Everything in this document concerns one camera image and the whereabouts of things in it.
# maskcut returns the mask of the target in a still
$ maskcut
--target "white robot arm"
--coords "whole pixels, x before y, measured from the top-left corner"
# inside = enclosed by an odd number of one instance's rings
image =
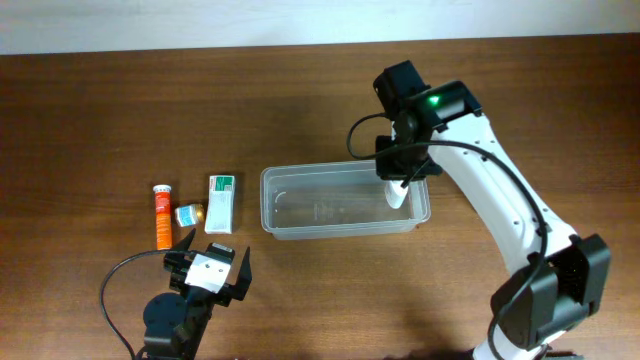
[[[491,299],[494,320],[473,358],[541,358],[546,344],[598,310],[608,248],[597,235],[581,239],[540,199],[462,82],[431,88],[405,61],[385,69],[374,89],[385,113],[354,124],[351,155],[376,159],[392,207],[402,203],[410,181],[444,170],[489,228],[511,275]],[[358,156],[351,135],[375,116],[392,121],[392,136],[378,136],[376,153]]]

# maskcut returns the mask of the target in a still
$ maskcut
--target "orange bottle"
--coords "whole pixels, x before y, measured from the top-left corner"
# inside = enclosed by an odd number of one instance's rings
[[[156,185],[156,246],[158,250],[171,249],[171,186]]]

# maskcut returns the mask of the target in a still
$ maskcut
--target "white wall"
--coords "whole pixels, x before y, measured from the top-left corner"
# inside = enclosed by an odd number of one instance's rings
[[[0,54],[637,31],[637,0],[0,0]]]

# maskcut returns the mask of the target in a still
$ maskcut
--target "plastic container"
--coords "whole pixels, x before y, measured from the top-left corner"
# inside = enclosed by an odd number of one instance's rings
[[[409,185],[404,203],[387,203],[375,161],[267,168],[262,227],[278,240],[401,233],[431,216],[426,181]]]

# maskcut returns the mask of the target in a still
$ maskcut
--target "wooden table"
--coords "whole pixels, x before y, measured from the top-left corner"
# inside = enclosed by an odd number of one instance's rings
[[[187,204],[220,173],[239,179],[237,230],[200,226],[193,247],[240,257],[251,246],[254,282],[244,302],[215,309],[199,359],[382,359],[480,343],[507,273],[448,176],[429,179],[433,215],[408,234],[281,242],[260,223],[261,171],[350,160],[347,130],[381,110],[373,79],[409,58],[432,84],[464,80],[542,198],[611,247],[600,313],[556,348],[635,359],[639,49],[640,36],[616,35],[1,57],[2,358],[125,359],[98,307],[103,276],[155,247],[152,185]],[[363,126],[357,149],[388,126]],[[168,275],[146,258],[107,289],[136,349]]]

